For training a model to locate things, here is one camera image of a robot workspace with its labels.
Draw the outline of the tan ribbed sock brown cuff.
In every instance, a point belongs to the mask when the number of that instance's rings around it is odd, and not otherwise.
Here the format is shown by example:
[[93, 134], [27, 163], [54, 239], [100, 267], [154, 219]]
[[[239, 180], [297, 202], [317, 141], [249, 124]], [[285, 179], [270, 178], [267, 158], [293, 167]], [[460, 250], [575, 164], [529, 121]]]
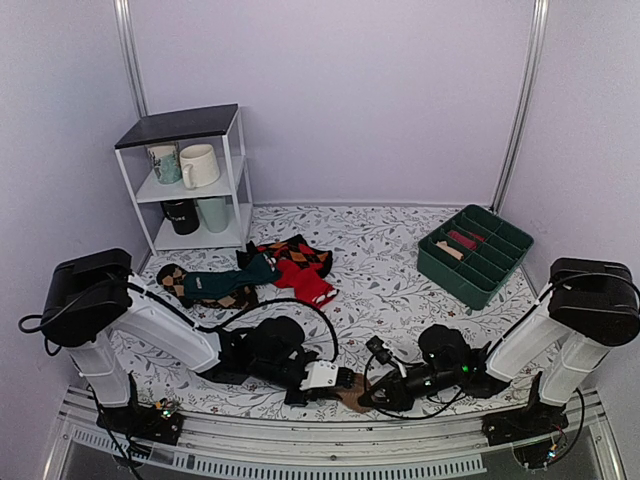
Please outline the tan ribbed sock brown cuff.
[[365, 393], [365, 388], [370, 387], [370, 382], [364, 379], [361, 373], [356, 373], [353, 385], [350, 387], [339, 387], [334, 390], [335, 394], [340, 398], [340, 402], [349, 410], [365, 414], [373, 410], [370, 406], [362, 406], [359, 398]]

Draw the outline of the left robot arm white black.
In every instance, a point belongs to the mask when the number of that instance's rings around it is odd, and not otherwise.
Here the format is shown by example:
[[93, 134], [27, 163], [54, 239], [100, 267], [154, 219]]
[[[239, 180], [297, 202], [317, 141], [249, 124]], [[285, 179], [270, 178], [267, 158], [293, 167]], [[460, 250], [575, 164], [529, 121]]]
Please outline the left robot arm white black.
[[135, 382], [111, 351], [112, 329], [150, 343], [211, 383], [240, 385], [255, 378], [284, 389], [290, 406], [331, 399], [358, 413], [372, 409], [364, 400], [370, 387], [364, 376], [305, 349], [305, 332], [296, 320], [264, 318], [241, 328], [200, 325], [147, 289], [131, 268], [130, 254], [119, 248], [57, 265], [42, 313], [22, 317], [18, 328], [67, 350], [99, 404], [110, 408], [111, 419], [128, 434], [141, 433], [149, 415], [134, 401]]

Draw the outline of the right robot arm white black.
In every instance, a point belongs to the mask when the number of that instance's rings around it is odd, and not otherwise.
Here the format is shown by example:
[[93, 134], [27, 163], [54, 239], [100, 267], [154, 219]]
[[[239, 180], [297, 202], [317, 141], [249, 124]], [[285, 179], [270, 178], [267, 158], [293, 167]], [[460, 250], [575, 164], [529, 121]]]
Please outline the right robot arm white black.
[[372, 338], [367, 347], [373, 359], [393, 369], [368, 388], [359, 403], [398, 417], [417, 399], [453, 387], [463, 396], [491, 398], [561, 341], [558, 357], [532, 382], [529, 402], [517, 415], [521, 432], [537, 436], [608, 353], [638, 334], [639, 289], [627, 266], [559, 258], [532, 307], [498, 340], [481, 348], [471, 347], [460, 331], [434, 324], [418, 338], [422, 362], [404, 365], [382, 340]]

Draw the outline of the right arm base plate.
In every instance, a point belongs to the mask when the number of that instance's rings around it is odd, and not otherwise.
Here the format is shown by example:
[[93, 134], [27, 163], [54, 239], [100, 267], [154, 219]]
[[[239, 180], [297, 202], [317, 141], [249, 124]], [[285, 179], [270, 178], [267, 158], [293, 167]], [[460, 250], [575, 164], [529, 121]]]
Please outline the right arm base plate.
[[541, 401], [539, 380], [539, 376], [534, 379], [524, 407], [488, 414], [482, 419], [482, 433], [490, 446], [548, 435], [546, 443], [525, 445], [513, 450], [516, 460], [528, 470], [551, 466], [560, 460], [568, 446], [564, 432], [569, 425], [565, 407], [547, 405]]

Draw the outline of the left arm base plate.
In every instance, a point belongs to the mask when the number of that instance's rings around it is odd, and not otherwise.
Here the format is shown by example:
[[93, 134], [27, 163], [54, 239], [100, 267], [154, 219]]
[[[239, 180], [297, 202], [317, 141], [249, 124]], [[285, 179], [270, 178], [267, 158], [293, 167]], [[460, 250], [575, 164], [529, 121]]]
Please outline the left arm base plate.
[[128, 441], [141, 439], [176, 446], [184, 423], [179, 404], [166, 398], [153, 405], [140, 404], [137, 385], [131, 374], [128, 375], [128, 387], [130, 397], [124, 406], [107, 407], [97, 403], [97, 425], [124, 434]]

